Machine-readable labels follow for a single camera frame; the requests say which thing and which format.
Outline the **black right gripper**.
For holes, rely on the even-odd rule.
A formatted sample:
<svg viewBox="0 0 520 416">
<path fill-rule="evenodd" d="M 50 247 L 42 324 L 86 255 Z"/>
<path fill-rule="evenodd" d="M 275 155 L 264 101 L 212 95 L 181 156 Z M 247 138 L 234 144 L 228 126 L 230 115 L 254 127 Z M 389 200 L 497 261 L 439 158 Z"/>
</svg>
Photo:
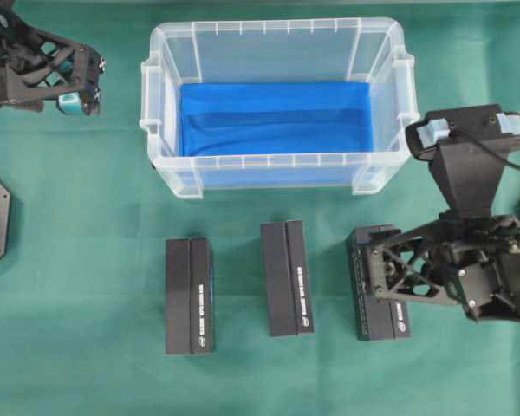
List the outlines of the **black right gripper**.
<svg viewBox="0 0 520 416">
<path fill-rule="evenodd" d="M 438 219 L 372 231 L 368 287 L 379 300 L 459 306 L 475 322 L 520 323 L 520 220 Z"/>
</svg>

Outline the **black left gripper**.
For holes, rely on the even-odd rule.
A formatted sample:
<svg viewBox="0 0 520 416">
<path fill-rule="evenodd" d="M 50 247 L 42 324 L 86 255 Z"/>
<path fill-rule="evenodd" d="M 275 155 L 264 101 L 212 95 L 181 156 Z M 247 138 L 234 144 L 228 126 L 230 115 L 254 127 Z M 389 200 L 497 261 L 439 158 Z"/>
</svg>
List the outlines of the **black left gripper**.
<svg viewBox="0 0 520 416">
<path fill-rule="evenodd" d="M 99 114 L 103 56 L 27 24 L 13 4 L 0 1 L 0 109 L 40 113 L 53 101 L 65 115 Z"/>
</svg>

